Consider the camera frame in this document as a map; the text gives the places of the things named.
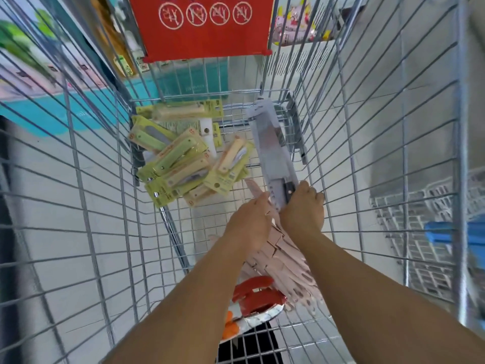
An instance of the scissors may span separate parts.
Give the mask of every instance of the scissors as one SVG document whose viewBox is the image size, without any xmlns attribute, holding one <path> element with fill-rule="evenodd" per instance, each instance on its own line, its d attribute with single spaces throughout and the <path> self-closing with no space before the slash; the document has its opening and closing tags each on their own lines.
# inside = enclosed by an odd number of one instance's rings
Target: scissors
<svg viewBox="0 0 485 364">
<path fill-rule="evenodd" d="M 281 313 L 286 296 L 272 288 L 270 276 L 253 277 L 236 285 L 226 315 L 221 343 L 229 341 Z"/>
</svg>

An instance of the wire basket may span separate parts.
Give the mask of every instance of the wire basket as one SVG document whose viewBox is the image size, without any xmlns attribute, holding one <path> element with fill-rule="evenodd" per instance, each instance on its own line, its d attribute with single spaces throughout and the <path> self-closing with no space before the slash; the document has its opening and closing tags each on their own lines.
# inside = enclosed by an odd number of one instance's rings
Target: wire basket
<svg viewBox="0 0 485 364">
<path fill-rule="evenodd" d="M 130 15 L 129 2 L 118 1 L 108 2 L 112 27 L 124 45 L 140 42 L 134 19 L 116 10 Z M 276 3 L 287 10 L 299 1 Z M 167 61 L 166 81 L 161 64 L 136 63 L 142 45 L 127 49 L 131 65 L 112 43 L 101 45 L 96 33 L 106 34 L 106 27 L 89 0 L 0 0 L 2 18 L 23 33 L 19 39 L 0 23 L 1 87 L 15 96 L 0 101 L 0 115 L 11 121 L 0 130 L 4 362 L 102 360 L 210 249 L 208 236 L 221 235 L 251 198 L 239 182 L 229 197 L 194 209 L 183 199 L 154 207 L 135 176 L 141 150 L 126 137 L 135 107 L 163 99 L 221 98 L 227 142 L 234 132 L 252 138 L 244 108 L 270 97 L 298 177 L 325 191 L 323 232 L 391 278 L 452 301 L 466 322 L 462 195 L 475 199 L 466 181 L 466 1 L 304 1 L 312 4 L 314 40 L 281 48 L 270 41 L 271 57 Z M 330 41 L 321 39 L 326 30 Z M 28 47 L 34 67 L 11 46 Z M 185 78 L 180 85 L 182 67 L 192 85 Z M 175 86 L 181 94 L 172 94 Z M 264 186 L 256 154 L 248 168 Z M 452 188 L 414 191 L 450 176 Z M 459 211 L 448 214 L 457 229 L 454 256 L 424 242 L 420 212 L 429 202 L 439 203 L 442 214 L 456 202 Z M 409 252 L 396 257 L 392 247 L 404 244 Z M 454 268 L 446 265 L 451 261 Z M 239 341 L 228 343 L 229 354 L 220 351 L 217 362 L 353 362 L 323 303 L 316 316 L 298 307 Z"/>
</svg>

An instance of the forearm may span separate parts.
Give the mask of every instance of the forearm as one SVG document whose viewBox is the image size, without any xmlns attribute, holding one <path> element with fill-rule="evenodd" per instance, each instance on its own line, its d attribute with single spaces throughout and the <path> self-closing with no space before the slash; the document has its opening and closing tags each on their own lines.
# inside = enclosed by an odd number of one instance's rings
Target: forearm
<svg viewBox="0 0 485 364">
<path fill-rule="evenodd" d="M 484 342 L 447 312 L 335 245 L 290 232 L 358 363 L 478 363 Z"/>
<path fill-rule="evenodd" d="M 220 238 L 105 362 L 213 363 L 246 257 L 243 245 Z"/>
</svg>

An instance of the white circle icon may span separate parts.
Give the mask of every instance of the white circle icon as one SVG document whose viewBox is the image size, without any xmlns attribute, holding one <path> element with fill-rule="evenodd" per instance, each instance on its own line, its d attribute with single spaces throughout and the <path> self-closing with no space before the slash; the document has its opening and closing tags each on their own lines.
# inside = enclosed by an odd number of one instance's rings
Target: white circle icon
<svg viewBox="0 0 485 364">
<path fill-rule="evenodd" d="M 209 16 L 215 25 L 223 26 L 231 18 L 231 10 L 229 10 L 229 7 L 226 4 L 216 2 L 211 6 Z"/>
<path fill-rule="evenodd" d="M 183 24 L 183 12 L 173 2 L 166 2 L 158 9 L 161 23 L 168 29 L 177 30 Z"/>
<path fill-rule="evenodd" d="M 241 26 L 248 23 L 252 16 L 253 8 L 246 1 L 241 1 L 234 6 L 234 9 L 232 9 L 232 17 L 234 21 Z"/>
<path fill-rule="evenodd" d="M 207 10 L 204 8 L 204 5 L 199 4 L 198 2 L 190 4 L 187 7 L 185 15 L 187 16 L 189 23 L 196 27 L 203 26 L 207 20 Z"/>
</svg>

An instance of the red sign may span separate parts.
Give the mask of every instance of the red sign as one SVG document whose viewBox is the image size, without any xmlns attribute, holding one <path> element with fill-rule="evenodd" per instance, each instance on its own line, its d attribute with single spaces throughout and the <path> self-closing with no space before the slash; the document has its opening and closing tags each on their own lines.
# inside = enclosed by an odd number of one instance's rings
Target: red sign
<svg viewBox="0 0 485 364">
<path fill-rule="evenodd" d="M 267 55 L 274 0 L 130 0 L 145 62 Z"/>
</svg>

